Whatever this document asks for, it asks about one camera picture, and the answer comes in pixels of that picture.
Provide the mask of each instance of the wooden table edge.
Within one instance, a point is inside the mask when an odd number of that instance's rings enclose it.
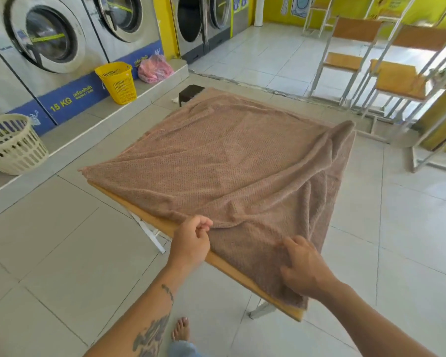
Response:
[[[124,208],[131,211],[132,213],[139,216],[144,222],[149,223],[153,227],[161,230],[163,233],[168,235],[169,237],[173,237],[173,232],[178,227],[177,223],[171,222],[169,220],[159,218],[156,216],[153,216],[146,211],[140,209],[139,207],[129,203],[125,199],[105,190],[104,188],[101,188],[100,186],[94,184],[93,182],[88,181],[89,185],[93,186],[97,190],[99,190],[101,193],[107,195],[109,198],[113,199],[117,203],[121,204]],[[206,256],[205,262],[207,262],[209,265],[214,266],[217,270],[225,273],[227,276],[229,276],[231,279],[234,279],[236,282],[241,284],[243,287],[249,289],[254,294],[257,294],[259,297],[261,297],[263,300],[271,303],[274,305],[278,310],[285,313],[287,316],[291,317],[292,319],[301,322],[303,320],[304,315],[304,309],[298,308],[295,306],[289,306],[281,302],[280,300],[274,299],[273,297],[269,296],[266,292],[262,291],[261,288],[259,288],[256,283],[251,280],[248,276],[244,275],[242,272],[237,270],[232,265],[228,264],[225,260],[217,256],[214,252],[210,250],[208,252],[208,255]]]

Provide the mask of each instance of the right forearm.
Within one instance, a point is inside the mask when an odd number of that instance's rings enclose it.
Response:
[[[338,280],[327,286],[320,301],[347,330],[364,357],[435,356]]]

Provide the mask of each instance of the foot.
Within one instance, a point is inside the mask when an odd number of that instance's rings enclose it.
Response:
[[[172,331],[172,340],[188,341],[190,338],[190,324],[187,317],[182,317],[177,321],[175,329]]]

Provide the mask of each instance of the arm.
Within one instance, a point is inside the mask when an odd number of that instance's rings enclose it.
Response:
[[[207,231],[212,224],[204,216],[193,216],[179,226],[173,236],[167,265],[84,357],[157,356],[173,296],[188,275],[205,260],[210,250]]]
[[[294,292],[319,300],[343,325],[364,357],[434,357],[396,325],[370,307],[348,285],[340,282],[314,245],[296,236],[283,240],[292,267],[281,267],[285,284]]]

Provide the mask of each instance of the hand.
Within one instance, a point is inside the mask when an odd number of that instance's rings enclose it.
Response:
[[[196,269],[210,250],[207,232],[213,225],[206,216],[187,218],[173,234],[167,265],[186,273]]]
[[[329,291],[337,278],[333,275],[314,244],[301,236],[284,238],[292,267],[281,266],[282,279],[286,286],[302,296],[320,300]]]

